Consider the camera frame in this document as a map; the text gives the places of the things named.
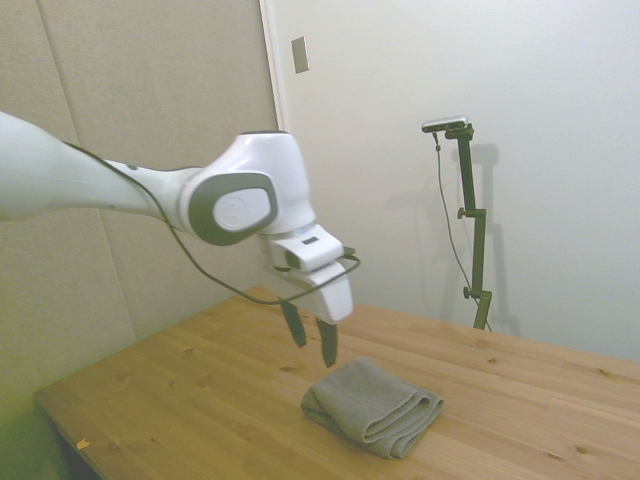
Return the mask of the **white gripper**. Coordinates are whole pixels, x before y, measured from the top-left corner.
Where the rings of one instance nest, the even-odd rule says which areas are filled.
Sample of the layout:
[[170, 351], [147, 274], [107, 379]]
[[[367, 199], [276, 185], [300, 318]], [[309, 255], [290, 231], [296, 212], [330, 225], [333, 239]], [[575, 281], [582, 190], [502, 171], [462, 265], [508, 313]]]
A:
[[298, 308], [318, 318], [316, 325], [323, 362], [327, 368], [332, 367], [338, 354], [338, 328], [330, 323], [341, 322], [354, 309], [346, 268], [339, 262], [331, 262], [311, 272], [280, 272], [265, 266], [262, 279], [269, 290], [282, 298], [281, 311], [298, 347], [306, 345], [306, 332]]

